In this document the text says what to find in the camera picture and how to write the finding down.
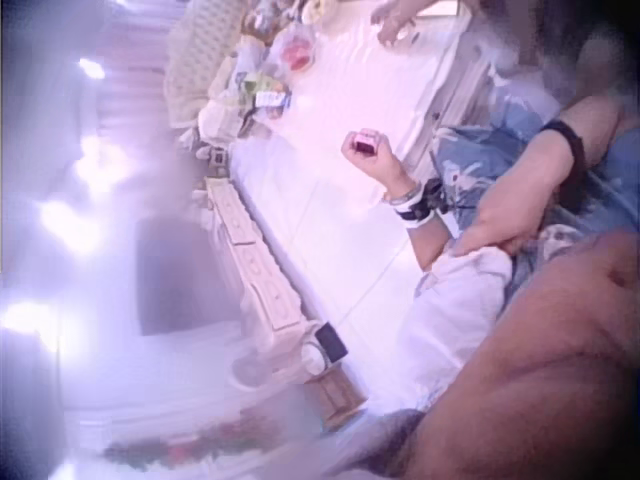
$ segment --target black wristband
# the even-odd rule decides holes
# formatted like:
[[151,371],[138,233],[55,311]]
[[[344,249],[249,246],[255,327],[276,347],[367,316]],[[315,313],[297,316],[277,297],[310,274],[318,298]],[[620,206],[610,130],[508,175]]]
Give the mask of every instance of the black wristband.
[[551,120],[542,129],[553,130],[564,137],[571,149],[573,166],[567,179],[562,182],[558,201],[560,205],[571,213],[578,213],[585,199],[584,178],[587,173],[587,161],[584,153],[584,143],[573,129],[562,120]]

